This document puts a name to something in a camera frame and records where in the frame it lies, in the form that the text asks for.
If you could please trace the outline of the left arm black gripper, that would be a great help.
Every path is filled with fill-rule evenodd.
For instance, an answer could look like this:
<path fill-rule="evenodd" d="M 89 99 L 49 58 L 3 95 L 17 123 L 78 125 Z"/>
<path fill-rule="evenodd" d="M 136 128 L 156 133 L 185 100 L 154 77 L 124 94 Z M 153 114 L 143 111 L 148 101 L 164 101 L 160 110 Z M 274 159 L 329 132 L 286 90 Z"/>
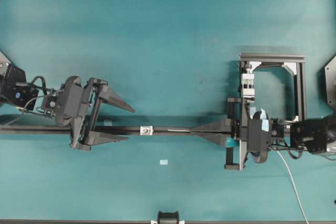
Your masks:
<path fill-rule="evenodd" d="M 79 76 L 71 76 L 61 86 L 62 91 L 56 95 L 54 116 L 57 125 L 70 126 L 70 147 L 89 151 L 91 150 L 90 145 L 115 143 L 128 139 L 124 136 L 90 131 L 88 134 L 88 143 L 86 144 L 82 140 L 85 136 L 85 120 L 91 103 L 91 92 L 97 92 L 102 85 L 107 84 L 107 81 L 90 78 L 87 84 L 82 87 L 81 78 Z M 135 112 L 134 108 L 108 87 L 101 90 L 101 99 L 103 103 L 108 105 L 131 113 Z"/>

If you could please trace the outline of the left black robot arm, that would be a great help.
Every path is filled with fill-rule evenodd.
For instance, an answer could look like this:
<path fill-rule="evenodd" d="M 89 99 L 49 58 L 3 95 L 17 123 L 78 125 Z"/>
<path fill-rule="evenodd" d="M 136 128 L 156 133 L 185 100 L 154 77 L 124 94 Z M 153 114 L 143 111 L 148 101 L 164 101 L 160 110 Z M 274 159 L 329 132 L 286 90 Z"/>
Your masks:
<path fill-rule="evenodd" d="M 71 76 L 59 89 L 48 88 L 43 76 L 28 82 L 25 71 L 1 55 L 1 104 L 4 103 L 16 107 L 21 114 L 1 124 L 2 134 L 69 134 L 70 147 L 84 151 L 127 139 L 113 134 L 106 126 L 97 126 L 102 104 L 135 112 L 105 80 L 90 78 L 82 86 L 79 76 Z M 17 124 L 25 114 L 54 118 L 56 124 Z"/>

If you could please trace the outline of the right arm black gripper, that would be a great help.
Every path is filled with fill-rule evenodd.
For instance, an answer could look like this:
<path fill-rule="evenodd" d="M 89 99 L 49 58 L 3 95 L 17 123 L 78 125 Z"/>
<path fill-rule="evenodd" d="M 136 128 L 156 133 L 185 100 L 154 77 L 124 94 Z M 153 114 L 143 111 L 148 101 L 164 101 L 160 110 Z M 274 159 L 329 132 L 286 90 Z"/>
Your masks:
<path fill-rule="evenodd" d="M 264 163 L 268 158 L 268 147 L 271 142 L 271 121 L 264 109 L 256 111 L 251 106 L 253 100 L 247 98 L 228 98 L 228 119 L 203 124 L 192 128 L 195 135 L 226 147 L 227 138 L 239 142 L 239 162 L 235 163 L 234 148 L 226 147 L 227 170 L 243 170 L 250 154 L 255 163 Z"/>

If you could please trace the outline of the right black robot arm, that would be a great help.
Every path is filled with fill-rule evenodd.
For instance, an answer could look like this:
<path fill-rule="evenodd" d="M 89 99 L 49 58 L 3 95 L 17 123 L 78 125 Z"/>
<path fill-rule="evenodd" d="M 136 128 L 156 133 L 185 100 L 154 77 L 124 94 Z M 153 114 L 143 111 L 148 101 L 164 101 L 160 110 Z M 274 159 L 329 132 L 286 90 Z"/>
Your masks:
<path fill-rule="evenodd" d="M 191 132 L 226 147 L 225 169 L 243 170 L 248 155 L 264 163 L 271 150 L 303 152 L 330 157 L 335 155 L 335 114 L 307 118 L 305 56 L 298 54 L 241 53 L 238 62 L 238 98 L 227 99 L 227 118 L 195 127 Z M 254 111 L 254 70 L 283 67 L 293 77 L 295 117 L 272 119 L 263 110 Z"/>

